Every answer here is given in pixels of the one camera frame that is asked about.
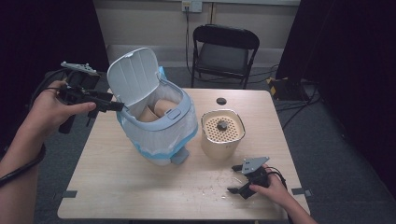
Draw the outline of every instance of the chair backrest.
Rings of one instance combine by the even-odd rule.
[[[216,24],[197,27],[192,38],[195,47],[197,41],[239,49],[257,50],[260,45],[259,38],[249,30]]]

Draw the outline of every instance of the electrical outlet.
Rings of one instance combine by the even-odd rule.
[[[191,1],[181,1],[181,11],[187,11],[186,8],[189,12],[192,11]]]

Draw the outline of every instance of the perforated container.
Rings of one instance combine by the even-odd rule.
[[[215,110],[202,115],[201,148],[213,159],[230,158],[245,136],[245,127],[233,110]]]

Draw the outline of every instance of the white trash can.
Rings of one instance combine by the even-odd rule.
[[[194,105],[186,92],[162,78],[154,52],[137,49],[120,57],[108,68],[107,81],[117,101],[125,104],[117,117],[137,151],[157,165],[182,163],[189,155],[184,146],[198,129]],[[176,107],[154,121],[139,120],[159,101]]]

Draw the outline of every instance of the black curtain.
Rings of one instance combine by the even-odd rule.
[[[277,78],[319,82],[346,136],[396,197],[396,1],[302,0]]]
[[[3,1],[0,28],[3,147],[46,73],[63,61],[105,72],[108,59],[92,1]]]

